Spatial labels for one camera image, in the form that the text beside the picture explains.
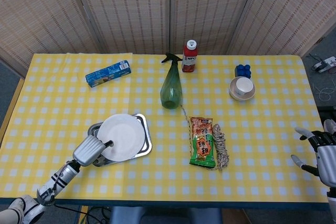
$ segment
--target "table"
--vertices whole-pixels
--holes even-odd
[[[161,64],[164,58],[35,54],[0,149],[2,200],[35,196],[36,189],[72,159],[90,125],[116,113],[142,113],[152,152],[106,167],[83,167],[58,199],[203,207],[327,202],[328,189],[290,158],[294,153],[315,164],[309,143],[299,141],[293,128],[322,129],[298,56],[198,56],[193,73],[182,73],[179,66],[188,116],[212,117],[226,134],[230,162],[222,172],[189,164],[183,112],[160,103],[171,65]],[[131,74],[94,88],[87,85],[85,74],[121,60],[129,61]],[[228,93],[239,63],[251,65],[256,85],[255,97],[247,102],[235,101]]]

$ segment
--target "white cap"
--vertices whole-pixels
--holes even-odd
[[[195,50],[195,49],[196,49],[196,46],[197,46],[196,41],[194,41],[193,39],[188,40],[188,42],[187,42],[187,48],[188,48],[189,50]]]

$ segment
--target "robotic hand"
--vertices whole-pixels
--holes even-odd
[[[302,135],[300,140],[308,139],[313,147],[317,167],[306,165],[295,155],[291,155],[291,158],[301,169],[320,177],[321,182],[330,187],[327,197],[333,222],[336,223],[336,136],[332,134],[334,132],[310,132],[299,127],[295,130]]]
[[[37,190],[37,201],[29,195],[15,199],[8,209],[0,212],[1,224],[34,224],[47,206],[53,205],[55,197],[79,173],[80,166],[88,166],[113,142],[102,143],[94,136],[87,136],[75,149],[71,161],[55,172],[50,180]]]

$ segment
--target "spray nozzle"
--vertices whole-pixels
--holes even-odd
[[[172,60],[173,63],[177,64],[177,62],[182,60],[182,59],[180,57],[174,55],[174,54],[171,54],[170,52],[167,52],[166,53],[166,58],[163,61],[161,61],[161,63],[164,63],[164,62],[169,61],[169,60]]]

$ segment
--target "snack bag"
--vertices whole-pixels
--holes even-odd
[[[189,164],[214,168],[212,118],[190,118],[192,124],[192,156]]]

